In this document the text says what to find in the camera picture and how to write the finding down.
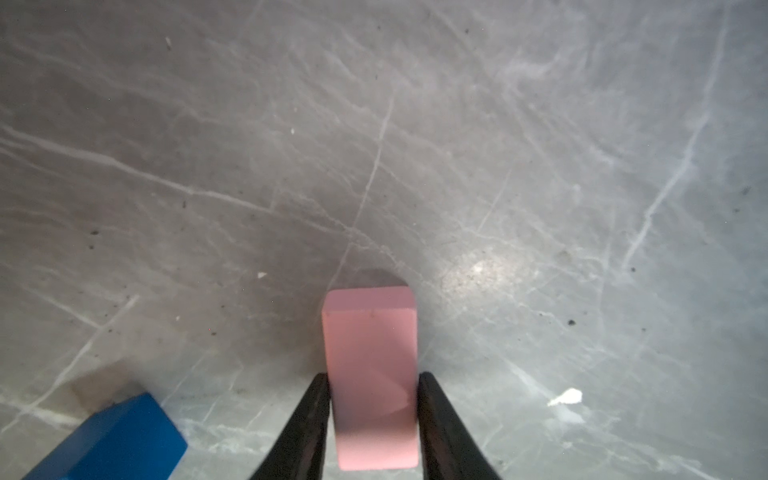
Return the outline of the light pink block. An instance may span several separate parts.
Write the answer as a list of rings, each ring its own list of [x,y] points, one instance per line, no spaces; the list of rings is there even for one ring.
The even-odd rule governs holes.
[[[412,290],[332,290],[321,315],[340,469],[416,467],[418,342]]]

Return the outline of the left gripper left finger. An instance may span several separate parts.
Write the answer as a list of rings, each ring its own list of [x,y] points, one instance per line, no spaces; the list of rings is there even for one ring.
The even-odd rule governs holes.
[[[251,480],[321,480],[325,464],[330,386],[317,374]]]

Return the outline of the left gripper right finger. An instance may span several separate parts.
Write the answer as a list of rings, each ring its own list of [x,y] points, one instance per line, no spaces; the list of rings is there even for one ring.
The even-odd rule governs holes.
[[[417,417],[424,479],[501,479],[430,372],[419,375]]]

